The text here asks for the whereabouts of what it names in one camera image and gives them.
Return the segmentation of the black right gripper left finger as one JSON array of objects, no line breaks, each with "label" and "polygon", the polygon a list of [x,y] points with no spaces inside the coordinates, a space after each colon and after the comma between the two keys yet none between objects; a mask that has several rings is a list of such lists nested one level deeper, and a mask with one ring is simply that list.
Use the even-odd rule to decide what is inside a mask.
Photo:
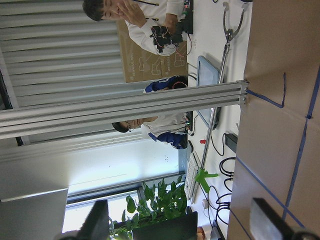
[{"label": "black right gripper left finger", "polygon": [[109,237],[107,200],[97,200],[77,233],[78,240],[106,240]]}]

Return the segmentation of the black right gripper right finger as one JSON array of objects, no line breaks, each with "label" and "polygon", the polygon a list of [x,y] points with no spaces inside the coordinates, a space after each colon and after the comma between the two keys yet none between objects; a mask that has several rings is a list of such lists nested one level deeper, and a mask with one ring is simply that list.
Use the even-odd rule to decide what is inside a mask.
[{"label": "black right gripper right finger", "polygon": [[263,198],[251,201],[249,227],[255,240],[297,240],[293,229]]}]

